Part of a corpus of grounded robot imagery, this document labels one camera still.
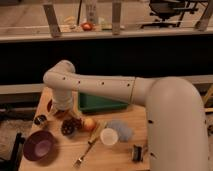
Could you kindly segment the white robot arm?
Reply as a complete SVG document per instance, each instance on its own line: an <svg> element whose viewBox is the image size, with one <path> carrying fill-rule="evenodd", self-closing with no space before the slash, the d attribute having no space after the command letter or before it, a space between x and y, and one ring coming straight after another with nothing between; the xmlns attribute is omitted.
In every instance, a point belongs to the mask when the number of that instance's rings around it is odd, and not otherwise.
<svg viewBox="0 0 213 171"><path fill-rule="evenodd" d="M45 72L43 82L59 110L69 109L73 91L143 106L150 171L210 171L204 103L188 80L80 75L62 60Z"/></svg>

